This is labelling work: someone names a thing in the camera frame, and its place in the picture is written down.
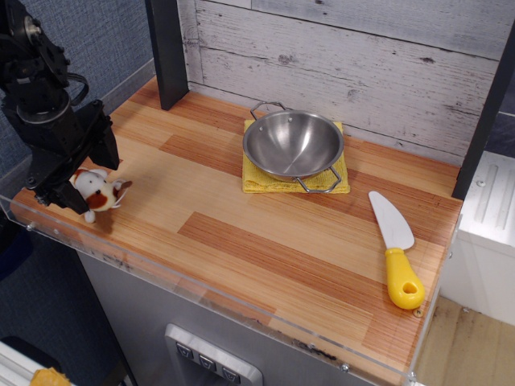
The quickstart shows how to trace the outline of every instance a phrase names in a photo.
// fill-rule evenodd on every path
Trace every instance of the white wooden wall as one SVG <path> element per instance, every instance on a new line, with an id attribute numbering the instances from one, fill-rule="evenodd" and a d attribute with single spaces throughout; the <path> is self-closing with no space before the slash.
<path id="1" fill-rule="evenodd" d="M 458 165 L 515 18 L 514 0 L 178 3 L 192 91 Z"/>

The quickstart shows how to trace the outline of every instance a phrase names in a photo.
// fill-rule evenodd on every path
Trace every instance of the wooden countertop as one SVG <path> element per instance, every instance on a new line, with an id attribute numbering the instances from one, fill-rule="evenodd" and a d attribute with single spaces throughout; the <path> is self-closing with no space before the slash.
<path id="1" fill-rule="evenodd" d="M 325 359 L 391 383 L 395 376 L 381 374 L 374 361 L 391 370 L 385 372 L 408 372 L 462 204 L 451 197 L 457 167 L 346 137 L 349 194 L 251 195 L 241 189 L 247 108 L 189 93 L 162 111 L 152 80 L 111 117 L 122 162 L 109 178 L 134 182 L 122 207 L 86 224 L 83 216 L 38 205 L 21 191 L 15 201 L 22 205 L 12 205 L 20 220 L 42 232 L 54 229 L 51 236 L 72 246 L 86 244 L 92 254 L 115 255 L 128 270 L 141 269 L 156 281 L 204 283 L 210 290 L 200 285 L 192 292 L 204 288 L 201 295 L 212 303 L 315 343 L 315 354 Z M 372 190 L 414 232 L 407 256 L 426 287 L 422 318 L 389 300 Z"/>

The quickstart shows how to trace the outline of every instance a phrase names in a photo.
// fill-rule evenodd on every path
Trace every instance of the yellow knife handle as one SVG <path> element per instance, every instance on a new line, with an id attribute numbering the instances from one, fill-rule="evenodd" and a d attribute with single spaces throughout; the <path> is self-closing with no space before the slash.
<path id="1" fill-rule="evenodd" d="M 385 257 L 389 298 L 404 310 L 420 307 L 426 291 L 412 270 L 404 251 L 400 248 L 386 249 Z"/>

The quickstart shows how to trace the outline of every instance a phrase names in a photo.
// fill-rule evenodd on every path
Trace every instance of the metal bowl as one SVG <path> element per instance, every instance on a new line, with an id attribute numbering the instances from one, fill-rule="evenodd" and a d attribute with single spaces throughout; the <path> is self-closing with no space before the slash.
<path id="1" fill-rule="evenodd" d="M 277 111 L 259 119 L 254 110 L 263 104 L 279 105 Z M 296 180 L 308 192 L 329 192 L 341 182 L 333 164 L 344 150 L 344 137 L 334 123 L 314 113 L 287 110 L 280 102 L 262 102 L 251 111 L 256 121 L 243 137 L 243 149 L 249 160 L 272 177 Z M 302 179 L 331 169 L 338 181 L 322 191 L 310 191 Z"/>

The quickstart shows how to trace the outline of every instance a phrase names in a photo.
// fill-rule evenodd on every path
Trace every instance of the plush dog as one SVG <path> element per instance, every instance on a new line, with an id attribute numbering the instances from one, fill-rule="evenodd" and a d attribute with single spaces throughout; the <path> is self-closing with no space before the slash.
<path id="1" fill-rule="evenodd" d="M 70 182 L 88 204 L 89 210 L 84 214 L 87 223 L 95 222 L 95 211 L 107 211 L 120 207 L 120 201 L 132 185 L 131 181 L 117 179 L 112 183 L 105 181 L 107 171 L 102 169 L 77 169 Z"/>

